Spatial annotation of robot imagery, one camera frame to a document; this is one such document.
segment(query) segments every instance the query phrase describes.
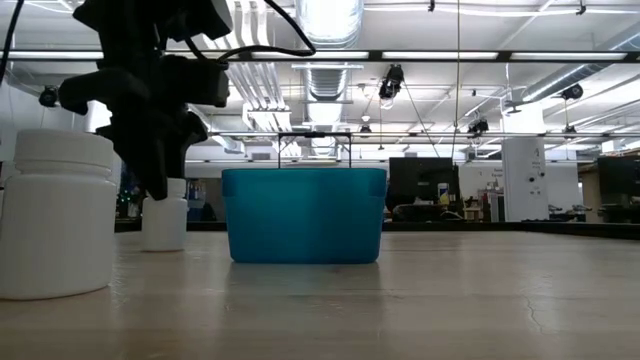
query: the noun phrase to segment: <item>black monitor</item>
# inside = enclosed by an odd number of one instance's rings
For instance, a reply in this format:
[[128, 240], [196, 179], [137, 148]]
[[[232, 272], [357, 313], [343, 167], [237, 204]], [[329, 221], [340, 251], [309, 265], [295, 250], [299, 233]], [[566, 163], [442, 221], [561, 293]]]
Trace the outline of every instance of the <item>black monitor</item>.
[[420, 198], [437, 203], [438, 184], [449, 184], [449, 193], [457, 188], [451, 158], [390, 158], [389, 194]]

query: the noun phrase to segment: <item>table surface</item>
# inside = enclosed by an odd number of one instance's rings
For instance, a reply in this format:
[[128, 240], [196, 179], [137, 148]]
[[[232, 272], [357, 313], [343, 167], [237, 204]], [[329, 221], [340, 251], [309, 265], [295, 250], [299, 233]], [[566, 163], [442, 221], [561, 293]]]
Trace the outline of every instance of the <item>table surface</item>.
[[638, 358], [639, 245], [384, 233], [376, 264], [243, 265], [225, 233], [120, 235], [109, 288], [0, 302], [0, 359]]

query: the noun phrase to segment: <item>plastic bin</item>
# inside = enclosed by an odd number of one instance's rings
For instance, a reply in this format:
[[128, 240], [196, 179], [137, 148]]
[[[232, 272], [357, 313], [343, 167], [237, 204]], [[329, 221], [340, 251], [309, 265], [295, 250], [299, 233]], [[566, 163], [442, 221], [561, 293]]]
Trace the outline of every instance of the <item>plastic bin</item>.
[[231, 258], [242, 263], [362, 264], [380, 252], [386, 172], [222, 172]]

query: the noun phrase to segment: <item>ventilation duct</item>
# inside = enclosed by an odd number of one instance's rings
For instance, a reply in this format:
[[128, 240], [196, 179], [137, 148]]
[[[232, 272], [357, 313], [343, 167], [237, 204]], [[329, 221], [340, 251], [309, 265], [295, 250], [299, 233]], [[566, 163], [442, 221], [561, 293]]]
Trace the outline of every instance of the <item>ventilation duct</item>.
[[[358, 41], [364, 13], [363, 0], [297, 0], [296, 15], [300, 26], [318, 49], [348, 49]], [[305, 70], [305, 94], [309, 119], [318, 124], [337, 124], [342, 115], [340, 101], [346, 99], [348, 69]], [[326, 146], [314, 139], [313, 146]], [[331, 149], [317, 148], [318, 155]]]
[[[637, 23], [609, 41], [598, 46], [597, 51], [629, 52], [640, 51], [640, 23]], [[555, 95], [578, 82], [599, 73], [612, 64], [568, 65], [547, 78], [527, 87], [522, 95], [522, 102], [537, 102]]]

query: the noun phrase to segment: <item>white plastic bottle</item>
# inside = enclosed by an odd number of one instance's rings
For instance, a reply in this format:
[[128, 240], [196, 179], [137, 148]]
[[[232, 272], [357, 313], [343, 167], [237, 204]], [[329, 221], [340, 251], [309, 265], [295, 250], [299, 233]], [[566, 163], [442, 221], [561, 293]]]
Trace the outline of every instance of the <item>white plastic bottle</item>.
[[142, 250], [180, 251], [187, 237], [187, 183], [167, 179], [167, 198], [147, 196], [142, 204]]
[[0, 227], [0, 298], [54, 298], [109, 284], [112, 154], [111, 141], [97, 135], [18, 133], [14, 161], [20, 174], [6, 182]]

